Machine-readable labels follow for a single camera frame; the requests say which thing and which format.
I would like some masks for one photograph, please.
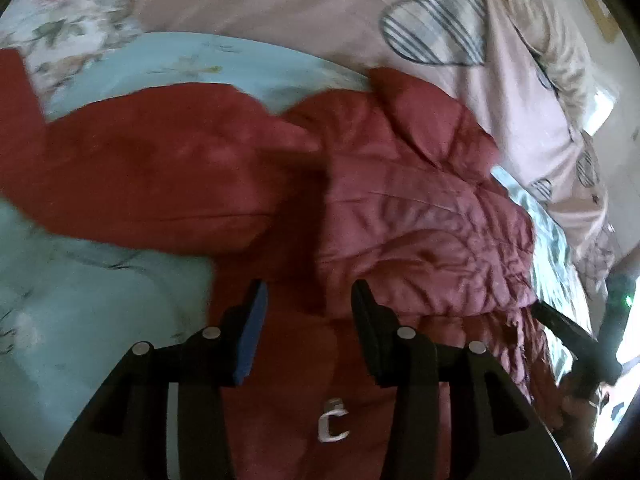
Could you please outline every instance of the floral pillow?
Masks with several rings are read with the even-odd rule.
[[[88,63],[141,33],[130,0],[12,0],[0,48],[18,48],[43,105]]]

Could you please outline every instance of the red puffer jacket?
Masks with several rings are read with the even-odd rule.
[[[281,117],[231,86],[151,88],[46,125],[14,51],[0,52],[0,188],[50,231],[215,256],[212,318],[270,285],[254,370],[225,393],[240,479],[375,479],[394,392],[367,375],[350,288],[434,341],[484,341],[558,423],[546,341],[527,308],[532,225],[490,176],[471,113],[391,69],[372,92],[327,91]],[[324,403],[350,414],[319,444]],[[449,466],[441,387],[440,476]]]

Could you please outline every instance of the striped heart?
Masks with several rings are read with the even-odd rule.
[[[551,186],[551,181],[548,178],[540,178],[535,181],[527,187],[527,191],[529,191],[532,197],[543,206],[546,206],[551,202],[551,197],[553,196],[553,187]]]
[[[588,148],[582,152],[575,165],[575,172],[578,175],[580,184],[584,187],[595,187],[600,183],[600,175],[598,174],[597,159],[594,160],[595,154],[591,153]]]
[[[484,64],[485,0],[400,0],[380,17],[387,44],[423,64]]]

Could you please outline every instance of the light blue sheet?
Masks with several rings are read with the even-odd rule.
[[[533,220],[536,229],[536,245],[531,269],[531,285],[536,295],[591,333],[586,299],[578,284],[575,268],[571,264],[571,248],[566,241],[564,231],[536,199],[503,168],[496,166],[492,173],[509,191],[509,197],[525,209]],[[559,380],[571,370],[574,359],[551,330],[546,329],[545,332],[554,374]]]
[[[279,112],[326,88],[366,79],[285,48],[204,34],[145,34],[80,73],[46,110],[60,117],[148,86],[230,83]],[[497,178],[536,223],[533,283],[565,311],[562,231],[500,168]],[[40,478],[74,419],[136,341],[184,341],[206,322],[210,263],[47,234],[0,203],[0,427]],[[566,351],[554,346],[566,368]],[[169,460],[175,473],[175,460]]]

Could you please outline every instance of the metal screw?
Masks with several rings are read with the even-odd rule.
[[[140,341],[131,347],[131,351],[135,355],[144,355],[151,350],[151,345],[145,341]]]
[[[206,329],[202,331],[202,337],[204,339],[218,339],[220,337],[220,329],[217,326],[207,326]]]
[[[486,352],[486,345],[482,341],[472,341],[469,343],[469,350],[474,354],[484,354]]]
[[[396,333],[400,339],[413,339],[415,337],[415,330],[410,326],[401,326]]]

